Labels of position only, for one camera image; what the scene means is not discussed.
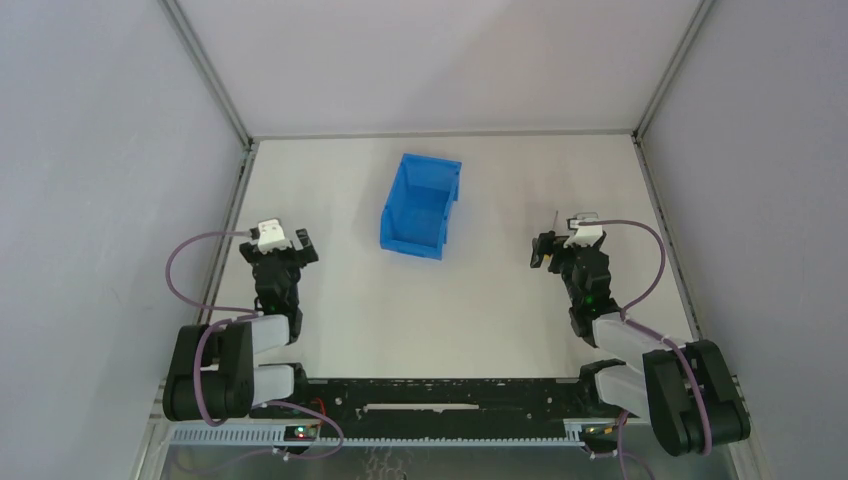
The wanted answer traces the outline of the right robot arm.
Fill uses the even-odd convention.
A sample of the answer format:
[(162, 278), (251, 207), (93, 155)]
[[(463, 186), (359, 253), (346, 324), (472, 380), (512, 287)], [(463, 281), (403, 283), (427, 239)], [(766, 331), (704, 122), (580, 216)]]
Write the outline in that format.
[(546, 265), (564, 283), (575, 335), (613, 356), (582, 367), (590, 397), (648, 421), (674, 457), (748, 439), (751, 419), (720, 348), (681, 342), (630, 317), (612, 295), (605, 238), (602, 224), (591, 221), (569, 235), (542, 232), (531, 243), (531, 267)]

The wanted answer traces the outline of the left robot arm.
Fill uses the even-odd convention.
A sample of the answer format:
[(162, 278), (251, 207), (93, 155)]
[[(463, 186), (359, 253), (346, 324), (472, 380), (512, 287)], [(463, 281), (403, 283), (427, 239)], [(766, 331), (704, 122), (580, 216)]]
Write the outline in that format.
[(229, 307), (238, 316), (219, 326), (179, 330), (163, 395), (164, 415), (171, 421), (218, 426), (247, 416), (254, 404), (257, 344), (279, 339), (288, 345), (301, 333), (299, 282), (302, 270), (319, 260), (308, 231), (295, 231), (298, 247), (287, 240), (272, 242), (258, 227), (232, 235), (248, 239), (238, 251), (251, 267), (254, 304)]

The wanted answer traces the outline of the blue plastic storage bin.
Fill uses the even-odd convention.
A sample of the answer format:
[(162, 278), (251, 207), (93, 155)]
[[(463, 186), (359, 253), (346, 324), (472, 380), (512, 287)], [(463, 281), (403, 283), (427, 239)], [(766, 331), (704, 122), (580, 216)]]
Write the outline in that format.
[(440, 260), (452, 208), (459, 199), (462, 163), (405, 153), (380, 218), (384, 250)]

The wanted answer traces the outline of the aluminium frame rail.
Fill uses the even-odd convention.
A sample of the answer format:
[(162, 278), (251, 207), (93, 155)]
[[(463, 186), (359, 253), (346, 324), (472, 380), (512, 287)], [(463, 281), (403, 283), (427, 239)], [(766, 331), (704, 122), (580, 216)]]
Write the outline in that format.
[[(259, 142), (251, 140), (244, 149), (236, 170), (236, 183), (227, 202), (227, 209), (222, 224), (223, 231), (235, 231), (238, 225), (240, 211), (246, 195), (248, 183), (258, 152)], [(204, 284), (200, 303), (212, 305), (215, 303), (228, 260), (232, 240), (230, 237), (217, 237), (213, 240), (213, 257)]]

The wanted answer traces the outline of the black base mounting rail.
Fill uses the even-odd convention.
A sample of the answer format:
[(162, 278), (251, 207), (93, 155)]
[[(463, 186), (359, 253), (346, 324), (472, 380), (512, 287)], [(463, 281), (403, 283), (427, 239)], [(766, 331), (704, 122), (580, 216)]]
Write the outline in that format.
[(352, 440), (553, 439), (568, 423), (612, 423), (620, 412), (577, 378), (309, 379), (290, 401)]

